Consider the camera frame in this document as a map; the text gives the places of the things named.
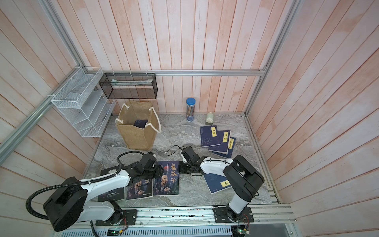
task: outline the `book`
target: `book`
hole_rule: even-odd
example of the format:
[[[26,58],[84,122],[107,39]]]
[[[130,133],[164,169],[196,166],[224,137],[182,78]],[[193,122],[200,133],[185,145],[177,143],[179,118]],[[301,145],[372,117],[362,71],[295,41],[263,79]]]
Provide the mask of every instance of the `book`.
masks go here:
[[[128,186],[126,200],[148,198],[153,196],[153,180],[142,179]]]
[[[159,161],[164,172],[154,179],[153,195],[179,195],[179,161]]]
[[[231,187],[228,179],[224,176],[218,174],[204,174],[204,178],[211,193],[216,193]]]
[[[219,156],[222,156],[222,157],[225,157],[225,158],[231,158],[233,150],[234,150],[235,143],[236,143],[236,138],[235,137],[230,137],[229,138],[229,145],[228,145],[228,154],[223,154],[223,153],[214,152],[214,151],[212,151],[212,153],[216,154],[216,155],[219,155]]]
[[[220,140],[217,136],[217,126],[200,127],[200,139],[202,147],[220,145]]]
[[[114,166],[114,167],[100,170],[100,175],[102,176],[106,174],[115,173],[118,170],[118,167],[119,166]],[[125,198],[124,188],[116,188],[106,193],[100,194],[97,198],[97,201],[98,202],[104,202],[104,201],[109,201],[109,200],[118,201],[124,198]]]
[[[137,120],[134,122],[134,126],[143,129],[143,128],[145,127],[145,125],[147,124],[147,121],[148,121],[148,120],[137,119]]]
[[[220,140],[220,145],[217,146],[210,146],[210,151],[215,151],[223,154],[228,154],[228,147],[229,147],[229,138],[230,138],[230,130],[220,130],[217,131],[218,133],[218,139]]]

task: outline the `white wire rack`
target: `white wire rack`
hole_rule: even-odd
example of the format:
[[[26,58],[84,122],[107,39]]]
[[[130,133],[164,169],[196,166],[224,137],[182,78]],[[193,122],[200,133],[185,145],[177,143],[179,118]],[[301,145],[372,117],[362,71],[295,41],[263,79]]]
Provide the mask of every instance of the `white wire rack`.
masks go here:
[[[81,67],[52,99],[82,137],[100,137],[116,105],[115,100],[107,103],[101,89],[95,90],[102,75],[101,69],[86,74]]]

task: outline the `marble tabletop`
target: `marble tabletop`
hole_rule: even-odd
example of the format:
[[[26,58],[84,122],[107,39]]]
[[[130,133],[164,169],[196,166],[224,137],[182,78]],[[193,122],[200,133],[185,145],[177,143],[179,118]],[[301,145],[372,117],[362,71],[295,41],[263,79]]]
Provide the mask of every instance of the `marble tabletop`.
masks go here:
[[[200,144],[200,126],[205,126],[205,114],[197,114],[193,122],[186,121],[185,115],[159,115],[162,132],[157,134],[152,152],[156,154],[158,161],[181,160],[180,153],[167,156],[166,151],[173,145],[192,146],[194,151],[202,157],[209,155],[214,158],[220,156],[212,154],[207,148],[202,148]],[[110,118],[104,136],[100,141],[96,154],[91,162],[86,178],[94,178],[100,175],[100,170],[118,165],[116,157],[130,149],[126,148],[119,131],[115,126],[116,116]],[[238,114],[217,114],[214,117],[214,125],[218,130],[231,130],[231,136],[236,138],[233,157],[241,155],[245,157],[257,170],[257,153],[250,142],[248,133],[243,121],[243,115]],[[125,165],[141,159],[140,154],[128,154],[120,160]],[[270,204],[271,199],[265,185],[258,190],[259,196],[251,201],[251,204]],[[211,194],[204,177],[180,174],[179,195],[178,196],[153,196],[136,200],[119,200],[120,207],[173,207],[173,206],[210,206],[226,205],[234,195],[232,188],[221,190]]]

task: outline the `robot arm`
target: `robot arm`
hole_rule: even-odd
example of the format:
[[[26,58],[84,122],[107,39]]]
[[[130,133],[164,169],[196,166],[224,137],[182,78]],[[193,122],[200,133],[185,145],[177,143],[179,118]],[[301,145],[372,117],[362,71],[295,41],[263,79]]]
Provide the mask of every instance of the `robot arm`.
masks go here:
[[[213,159],[208,156],[200,158],[192,150],[192,147],[187,147],[183,149],[182,157],[183,162],[181,161],[179,164],[179,173],[218,174],[228,179],[235,192],[234,197],[226,208],[213,209],[213,211],[216,216],[228,217],[233,222],[240,219],[241,213],[248,209],[247,204],[251,202],[255,194],[258,193],[258,189],[265,182],[257,169],[241,155],[227,160]],[[223,218],[220,222],[229,222],[229,220]]]
[[[75,187],[58,188],[45,202],[43,208],[55,231],[62,231],[76,222],[89,220],[109,221],[118,224],[122,220],[122,210],[114,201],[91,202],[100,194],[116,188],[129,186],[141,179],[152,179],[163,174],[163,168],[156,162],[151,152],[142,156],[139,162],[123,167],[119,173],[112,173],[93,179],[66,179],[64,184],[85,182]]]

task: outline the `white rope handle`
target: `white rope handle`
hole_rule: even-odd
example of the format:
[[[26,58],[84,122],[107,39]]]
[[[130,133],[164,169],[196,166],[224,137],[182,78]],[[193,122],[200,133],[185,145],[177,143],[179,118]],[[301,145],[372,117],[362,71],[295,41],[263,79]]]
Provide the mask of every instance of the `white rope handle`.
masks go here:
[[[125,104],[125,103],[123,103],[122,104],[122,107],[126,107],[126,109],[128,109],[130,106],[128,106],[127,104]],[[124,120],[121,120],[121,119],[118,119],[118,118],[116,118],[116,124],[117,124],[117,121],[119,121],[121,124],[123,124],[124,123]]]
[[[120,120],[120,119],[116,119],[116,124],[117,124],[117,121],[119,121],[121,124],[123,124],[124,123],[124,121],[123,120]]]
[[[155,114],[155,116],[157,117],[157,120],[158,120],[158,124],[159,124],[159,131],[151,124],[151,123],[148,123],[148,124],[146,124],[145,125],[145,127],[147,127],[147,126],[151,126],[157,133],[161,133],[161,122],[159,121],[159,118],[158,118],[158,115],[157,115],[157,113],[155,112],[155,109],[154,109],[154,107],[150,107],[150,109],[149,109],[149,111],[151,110],[151,109],[153,109],[153,112],[154,112],[154,114]]]

